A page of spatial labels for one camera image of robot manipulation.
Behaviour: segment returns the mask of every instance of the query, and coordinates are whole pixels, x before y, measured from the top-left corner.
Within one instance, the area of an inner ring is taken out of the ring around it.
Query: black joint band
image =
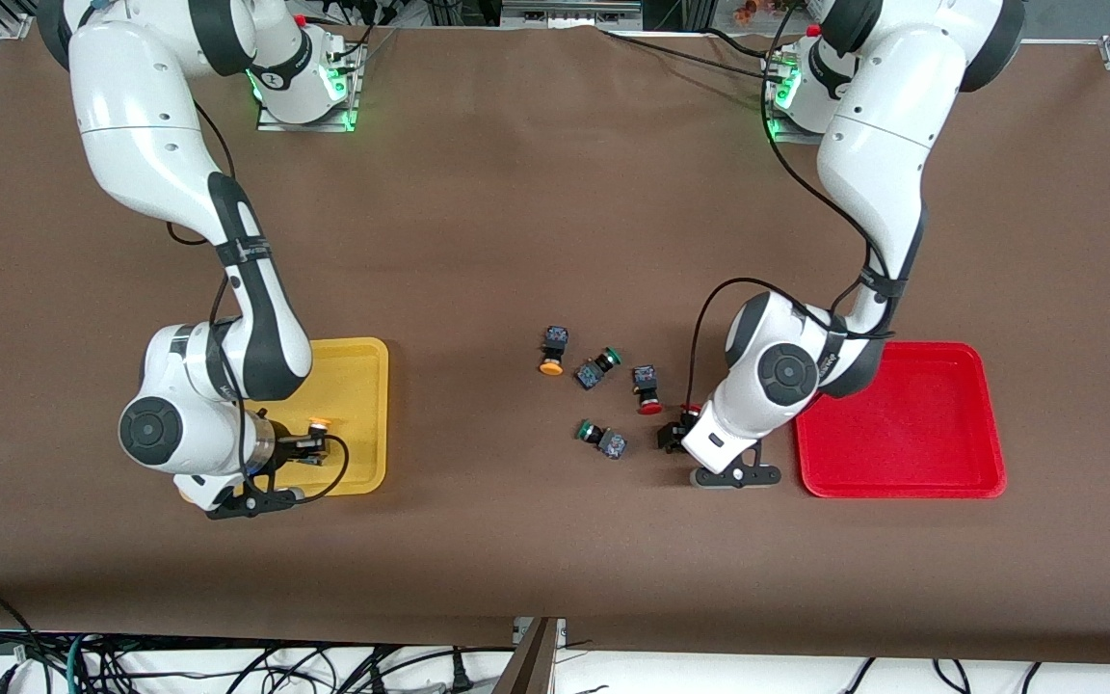
[[[900,299],[907,291],[907,281],[889,280],[885,275],[877,274],[869,266],[859,271],[859,281],[864,282],[864,286],[876,291],[878,295],[884,295],[886,299]]]
[[[273,257],[273,247],[263,237],[231,238],[215,249],[221,264],[226,268]]]
[[[820,356],[816,360],[816,378],[820,382],[824,382],[825,378],[837,365],[845,343],[846,319],[838,316],[837,313],[829,313],[829,334],[825,335],[825,346],[821,348]]]
[[[279,62],[276,66],[252,66],[248,68],[251,73],[255,76],[264,83],[264,87],[273,89],[273,91],[283,91],[283,89],[289,89],[290,83],[301,71],[306,70],[311,62],[312,57],[312,43],[311,36],[307,32],[299,32],[303,36],[303,42],[299,44],[299,51],[291,56],[285,62]]]

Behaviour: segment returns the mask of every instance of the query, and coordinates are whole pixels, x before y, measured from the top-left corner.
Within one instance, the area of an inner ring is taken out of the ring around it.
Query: gray circular joint cap
[[[119,420],[119,440],[140,463],[163,464],[182,441],[182,418],[169,400],[137,400]]]
[[[776,405],[794,405],[816,391],[816,363],[798,344],[768,348],[756,365],[767,399]]]

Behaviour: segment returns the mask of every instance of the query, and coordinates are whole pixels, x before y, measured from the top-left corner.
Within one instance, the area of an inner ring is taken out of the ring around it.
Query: black cable
[[[297,668],[304,666],[304,664],[307,663],[307,661],[316,658],[316,655],[321,655],[323,650],[325,650],[324,646],[319,646],[316,650],[313,650],[309,654],[299,658],[299,661],[296,661],[294,664],[292,664],[292,666],[290,666],[289,668],[286,668],[285,672],[282,673],[281,677],[279,677],[276,682],[273,682],[272,690],[269,690],[269,694],[276,694],[276,691],[280,690],[281,686],[285,684],[286,681],[290,680],[290,676],[293,675]]]
[[[961,685],[945,675],[945,671],[942,671],[939,666],[939,658],[932,658],[932,667],[937,671],[937,676],[941,677],[941,682],[944,682],[948,688],[957,691],[957,694],[970,694],[970,681],[969,677],[966,676],[966,668],[961,666],[961,661],[953,658],[952,664],[953,667],[957,668],[957,673],[961,676]]]
[[[325,439],[335,441],[337,444],[340,444],[340,449],[342,450],[343,453],[345,453],[345,462],[342,463],[339,473],[336,473],[336,477],[333,479],[331,483],[327,483],[327,486],[321,489],[320,492],[313,493],[311,496],[304,496],[302,500],[296,501],[296,504],[310,504],[310,502],[312,501],[323,500],[323,497],[325,497],[327,493],[333,491],[333,489],[335,489],[336,485],[340,484],[340,481],[345,477],[345,471],[349,471],[349,445],[345,444],[345,441],[342,440],[342,437],[335,434],[325,434]]]
[[[327,12],[327,6],[330,6],[330,4],[332,4],[332,3],[325,3],[325,13]],[[345,8],[345,0],[336,0],[336,6],[339,6],[339,8],[340,8],[340,16],[343,17],[343,18],[345,18],[345,23],[347,26],[351,26],[353,23],[353,21],[352,21],[352,19],[349,18],[349,8]]]
[[[375,28],[375,26],[366,26],[366,31],[362,32],[362,38],[361,39],[356,40],[354,42],[354,44],[351,46],[351,48],[344,49],[344,51],[342,51],[340,53],[333,53],[332,54],[332,59],[334,61],[339,61],[340,59],[344,58],[345,56],[349,56],[349,54],[353,53],[354,51],[357,51],[357,49],[362,48],[362,46],[366,46],[367,40],[371,39],[371,30],[374,30],[374,28]]]
[[[332,658],[327,657],[326,650],[320,651],[320,657],[326,664],[327,672],[332,673],[332,690],[336,690],[336,686],[340,685],[340,678],[336,676],[336,666],[332,663]]]
[[[682,51],[676,51],[673,48],[666,48],[666,46],[648,43],[645,42],[644,40],[636,40],[630,36],[620,36],[617,33],[610,33],[609,31],[603,31],[603,33],[609,36],[614,40],[622,40],[624,43],[633,43],[635,46],[642,46],[643,48],[652,49],[652,51],[657,51],[660,53],[667,53],[669,56],[683,58],[685,61],[700,62],[702,66],[718,68],[718,70],[730,71],[730,73],[754,77],[758,80],[761,80],[761,82],[770,82],[770,80],[776,80],[776,78],[770,78],[770,76],[766,76],[764,73],[754,73],[753,70],[745,70],[744,68],[727,66],[725,62],[710,61],[710,59],[708,58],[702,58],[700,56],[693,56],[692,53],[684,53]]]
[[[173,223],[165,223],[165,232],[171,234],[173,241],[180,242],[182,245],[204,245],[208,242],[206,238],[199,238],[196,241],[190,241],[188,238],[182,238],[178,233],[173,232]]]
[[[845,302],[846,298],[850,295],[850,292],[855,291],[855,289],[857,289],[859,284],[864,284],[864,281],[859,280],[858,278],[855,278],[855,281],[850,283],[850,286],[847,286],[847,289],[842,290],[842,293],[838,294],[836,299],[834,299],[834,302],[829,304],[829,313],[834,313],[834,315],[837,315],[838,304]]]
[[[475,646],[475,648],[457,648],[457,652],[460,652],[460,654],[511,654],[511,652],[513,651],[514,651],[513,648],[505,648],[504,646]],[[418,655],[417,658],[411,658],[408,661],[405,661],[404,663],[395,664],[395,666],[385,668],[384,671],[380,671],[380,675],[371,677],[371,680],[366,681],[362,686],[359,686],[359,688],[354,691],[354,694],[362,694],[363,691],[369,690],[371,685],[375,684],[375,682],[383,682],[383,678],[385,676],[391,675],[391,673],[398,671],[398,668],[406,668],[424,661],[431,661],[433,658],[443,658],[444,655],[452,655],[452,654],[453,651],[436,651],[434,652],[434,654]],[[351,683],[346,682],[344,685],[342,685],[342,688],[337,690],[336,694],[344,694],[345,691],[347,691],[349,684]]]
[[[11,680],[19,668],[19,663],[13,664],[13,666],[8,667],[2,675],[0,675],[0,694],[8,694],[8,690],[11,690]]]
[[[1030,694],[1030,681],[1035,680],[1035,673],[1039,672],[1040,667],[1043,667],[1043,663],[1030,664],[1030,668],[1027,670],[1026,676],[1021,680],[1021,694]]]
[[[876,658],[868,658],[864,661],[862,666],[859,666],[858,672],[855,673],[855,680],[850,681],[850,686],[847,686],[847,688],[842,691],[842,694],[855,694],[856,691],[859,690],[859,685],[862,684],[864,676],[867,675],[867,671],[872,668],[872,663],[875,662]]]
[[[216,123],[212,122],[208,111],[203,110],[203,105],[200,105],[199,101],[193,99],[191,102],[193,102],[194,110],[196,110],[196,113],[199,113],[200,118],[203,119],[203,122],[206,122],[208,127],[212,128],[212,133],[213,135],[216,135],[216,141],[221,143],[221,151],[225,154],[225,168],[230,170],[230,178],[238,179],[238,171],[234,170],[234,155],[230,153],[230,145],[225,143],[224,135],[221,135],[221,129],[216,127]],[[169,233],[169,237],[171,237],[173,241],[180,242],[182,245],[204,245],[204,243],[208,242],[206,238],[199,238],[199,240],[191,241],[189,238],[180,237],[175,231],[173,231],[173,223],[171,223],[171,221],[167,221],[165,232]]]
[[[718,30],[718,28],[714,28],[712,26],[705,27],[704,30],[700,30],[700,33],[709,33],[712,36],[717,36],[718,39],[725,40],[726,43],[730,46],[730,48],[735,49],[735,51],[739,51],[745,56],[751,56],[754,58],[765,58],[768,56],[768,53],[766,53],[765,51],[754,51],[754,49],[748,48],[748,46],[744,46],[743,43],[737,42],[737,40],[735,40],[733,36],[722,30]]]
[[[357,667],[355,667],[352,673],[349,673],[349,677],[345,677],[345,682],[336,688],[335,694],[345,694],[345,691],[349,691],[355,682],[366,676],[366,673],[370,672],[371,668],[379,666],[380,663],[383,663],[383,658],[387,658],[389,655],[395,654],[400,650],[401,646],[375,646],[375,648],[371,651],[371,655],[362,658],[362,662],[357,663]]]
[[[43,648],[40,644],[40,638],[37,638],[37,630],[34,630],[31,624],[28,624],[28,620],[23,618],[23,615],[19,614],[19,611],[14,610],[14,607],[11,606],[11,603],[6,602],[2,597],[0,597],[0,607],[3,607],[3,610],[11,615],[11,618],[17,621],[17,624],[23,628],[28,641],[32,643],[32,646],[36,650],[37,658],[39,658],[42,664],[46,664],[46,666],[49,666],[50,663],[46,661],[46,648]]]
[[[787,302],[790,302],[795,311],[803,313],[803,315],[805,315],[807,320],[815,322],[815,324],[819,325],[825,331],[834,332],[834,330],[829,328],[829,324],[827,324],[827,322],[820,320],[820,316],[815,315],[815,313],[811,312],[810,309],[807,308],[805,303],[799,302],[798,299],[787,293],[787,291],[781,289],[779,285],[771,284],[771,282],[767,282],[764,280],[757,280],[755,276],[735,276],[731,278],[731,280],[723,281],[722,284],[715,286],[715,289],[710,291],[709,295],[707,295],[705,299],[705,303],[700,304],[700,312],[697,314],[697,323],[695,328],[692,329],[692,349],[688,350],[688,391],[686,399],[683,400],[683,409],[688,409],[692,406],[692,379],[696,374],[697,342],[699,342],[700,340],[700,324],[702,322],[705,321],[705,312],[709,310],[709,303],[713,302],[714,296],[717,295],[719,291],[722,291],[723,289],[727,289],[727,286],[730,286],[733,284],[741,284],[741,282],[744,282],[744,284],[757,284],[759,286],[763,286],[764,289],[771,291],[771,293],[781,295],[785,300],[787,300]],[[870,333],[870,332],[855,332],[850,330],[845,331],[845,335],[847,340],[888,340],[889,338],[894,338],[892,332]]]
[[[252,661],[251,664],[248,664],[248,666],[243,668],[241,673],[238,673],[238,676],[234,676],[233,682],[230,682],[230,688],[225,690],[225,694],[234,694],[234,690],[238,690],[238,686],[242,684],[244,680],[246,680],[246,676],[249,676],[252,672],[255,672],[255,668],[258,668],[261,663],[268,660],[269,655],[272,655],[274,654],[274,652],[278,651],[281,650],[276,648],[276,646],[270,646],[269,648],[264,648],[264,651],[261,652],[260,655],[255,655],[255,660]]]
[[[212,135],[216,135],[216,141],[221,143],[221,151],[225,153],[225,168],[230,170],[230,178],[238,179],[238,172],[234,170],[234,155],[230,153],[230,145],[225,144],[225,137],[221,135],[221,129],[216,127],[216,123],[212,122],[212,119],[209,118],[209,114],[203,110],[203,105],[200,105],[199,101],[191,99],[191,102],[194,104],[194,110],[199,111],[203,122],[206,122],[208,127],[212,128]]]
[[[787,22],[790,19],[790,14],[794,13],[794,10],[796,10],[796,8],[797,8],[796,3],[790,3],[789,8],[787,9],[787,11],[783,17],[783,23],[779,23],[778,30],[774,32],[774,40],[770,43],[770,49],[768,49],[768,53],[770,53],[770,56],[774,56],[778,51],[778,41],[783,39],[783,31],[785,30],[785,26],[787,26]],[[829,207],[829,210],[836,211],[838,215],[840,215],[844,220],[846,220],[846,222],[850,224],[850,227],[856,231],[856,233],[858,233],[859,237],[864,239],[864,243],[867,243],[868,251],[871,251],[872,255],[877,260],[877,263],[880,263],[880,271],[886,276],[889,276],[889,268],[885,262],[885,257],[880,255],[880,250],[877,250],[876,243],[872,241],[872,238],[868,237],[867,231],[864,229],[864,224],[860,224],[858,221],[856,221],[855,217],[850,215],[850,212],[847,212],[846,210],[841,209],[841,207],[838,207],[837,202],[830,201],[827,194],[819,192],[819,190],[816,190],[814,185],[807,183],[805,178],[799,175],[799,173],[796,172],[794,168],[790,167],[790,163],[787,162],[787,159],[785,159],[783,150],[779,149],[777,140],[775,140],[774,138],[774,131],[770,131],[770,104],[768,104],[768,82],[761,83],[761,118],[763,121],[765,121],[765,138],[766,140],[768,140],[768,142],[770,142],[770,149],[774,150],[774,155],[778,159],[778,162],[783,164],[783,168],[787,172],[787,174],[789,174],[790,178],[796,180],[796,183],[801,185],[803,189],[807,190],[808,193],[813,194],[817,201],[824,202],[825,205]]]

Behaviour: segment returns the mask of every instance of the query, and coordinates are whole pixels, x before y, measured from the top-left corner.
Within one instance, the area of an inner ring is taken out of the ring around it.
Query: white floor
[[[434,646],[406,648],[384,664],[401,663]],[[340,676],[347,675],[369,648],[330,651]],[[129,672],[230,673],[215,680],[138,680],[141,694],[224,694],[233,675],[259,654],[255,650],[171,651],[131,654],[122,660]],[[310,650],[282,651],[273,664],[292,664]],[[11,655],[0,655],[0,675],[13,663]],[[507,654],[466,654],[466,675],[474,681],[497,676]],[[605,685],[603,694],[840,694],[850,684],[862,661],[859,658],[783,657],[783,655],[705,655],[705,654],[626,654],[616,651],[561,651],[555,667],[555,694],[582,694]],[[332,684],[330,668],[316,658],[303,672]],[[1030,663],[966,661],[972,694],[1019,694],[1021,680]],[[956,668],[944,662],[946,673],[956,677]],[[428,685],[451,682],[451,660],[435,658],[384,678],[389,691],[422,691]],[[261,691],[262,675],[248,677],[239,694]],[[57,693],[65,682],[53,677]],[[10,694],[43,694],[44,681],[37,663],[27,664],[14,676]],[[279,694],[326,694],[327,686],[294,681]],[[930,661],[879,660],[859,686],[858,694],[898,693],[953,694],[935,675]],[[1030,694],[1110,694],[1110,666],[1049,663],[1031,682]]]

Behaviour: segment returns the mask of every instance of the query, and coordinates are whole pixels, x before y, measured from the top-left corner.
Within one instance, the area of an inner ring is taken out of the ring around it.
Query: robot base
[[[342,37],[334,34],[334,43],[340,40],[344,46]],[[315,119],[307,123],[290,123],[281,121],[272,113],[260,107],[260,115],[255,120],[255,130],[266,132],[354,132],[357,127],[357,107],[362,101],[362,77],[366,74],[364,66],[367,56],[366,46],[351,48],[351,51],[343,59],[346,70],[343,76],[331,78],[331,84],[345,89],[346,97],[339,104],[332,107],[323,118]],[[255,101],[260,102],[260,94],[256,92]]]

